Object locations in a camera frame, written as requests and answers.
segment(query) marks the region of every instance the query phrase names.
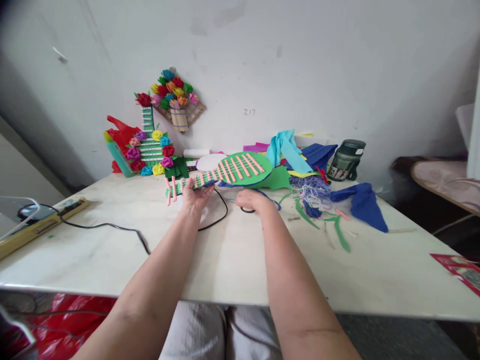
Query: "guitar craft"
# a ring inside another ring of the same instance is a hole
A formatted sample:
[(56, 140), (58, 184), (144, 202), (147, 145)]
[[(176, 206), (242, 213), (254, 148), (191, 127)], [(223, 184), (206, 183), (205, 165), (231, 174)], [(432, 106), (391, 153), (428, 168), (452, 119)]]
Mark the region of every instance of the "guitar craft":
[[(251, 151), (237, 152), (222, 159), (217, 164), (216, 169), (194, 177), (193, 188), (199, 189), (215, 184), (218, 181), (220, 181), (219, 187), (250, 186), (265, 180), (272, 172), (272, 169), (272, 163), (266, 156)], [(174, 202), (177, 201), (177, 196), (182, 193), (187, 179), (182, 179), (180, 183), (175, 183), (175, 177), (172, 176), (171, 185), (166, 178), (165, 182), (167, 186), (167, 206), (169, 206), (170, 198)]]

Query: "red card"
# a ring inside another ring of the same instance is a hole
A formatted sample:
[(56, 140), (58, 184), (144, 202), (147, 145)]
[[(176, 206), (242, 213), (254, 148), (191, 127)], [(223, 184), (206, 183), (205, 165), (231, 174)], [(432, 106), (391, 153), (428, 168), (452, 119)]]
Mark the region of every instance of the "red card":
[(480, 297), (480, 268), (460, 255), (430, 255)]

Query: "power strip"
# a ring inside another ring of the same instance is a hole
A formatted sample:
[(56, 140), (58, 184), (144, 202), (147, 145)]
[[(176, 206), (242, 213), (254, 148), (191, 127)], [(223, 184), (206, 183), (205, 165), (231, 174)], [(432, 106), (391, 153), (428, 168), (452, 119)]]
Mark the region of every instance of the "power strip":
[[(88, 205), (90, 205), (90, 201), (83, 196), (76, 196), (58, 203), (54, 208), (60, 212), (62, 218), (68, 219), (85, 209)], [(0, 260), (28, 244), (33, 239), (45, 234), (61, 222), (62, 220), (60, 220), (58, 213), (55, 212), (7, 237), (6, 240), (0, 242)]]

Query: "white marble tabletop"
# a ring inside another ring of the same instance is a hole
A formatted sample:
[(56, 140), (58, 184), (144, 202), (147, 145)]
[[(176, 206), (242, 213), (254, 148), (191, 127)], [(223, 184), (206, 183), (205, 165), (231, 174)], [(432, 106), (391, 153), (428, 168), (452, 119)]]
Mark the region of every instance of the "white marble tabletop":
[[(334, 182), (333, 189), (352, 184)], [(234, 199), (240, 190), (217, 189), (227, 199)], [(69, 221), (139, 229), (153, 249), (180, 208), (180, 201), (166, 206), (165, 190), (163, 176), (127, 179), (111, 174), (77, 194), (92, 204)], [(279, 201), (288, 190), (266, 193)], [(182, 298), (266, 306), (260, 218), (227, 204), (227, 217), (198, 233)], [(430, 256), (456, 252), (384, 201), (379, 199), (378, 204), (391, 230), (416, 231), (382, 233), (355, 218), (342, 219), (340, 226), (351, 247), (347, 253), (333, 222), (327, 226), (334, 248), (323, 231), (305, 220), (287, 220), (298, 216), (291, 197), (282, 203), (281, 217), (332, 308), (339, 313), (480, 321), (480, 297)], [(340, 206), (348, 209), (348, 200)], [(216, 193), (205, 213), (202, 226), (225, 213)], [(146, 258), (134, 232), (60, 224), (0, 261), (0, 288), (116, 297)]]

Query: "green thermos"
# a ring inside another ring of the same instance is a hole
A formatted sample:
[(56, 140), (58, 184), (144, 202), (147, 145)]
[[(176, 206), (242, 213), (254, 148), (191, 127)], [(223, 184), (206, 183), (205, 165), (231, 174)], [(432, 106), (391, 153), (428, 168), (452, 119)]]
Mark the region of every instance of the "green thermos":
[(357, 179), (357, 167), (360, 164), (365, 145), (367, 145), (365, 141), (344, 140), (333, 157), (326, 174), (328, 178), (334, 181), (344, 181), (345, 179), (354, 181)]

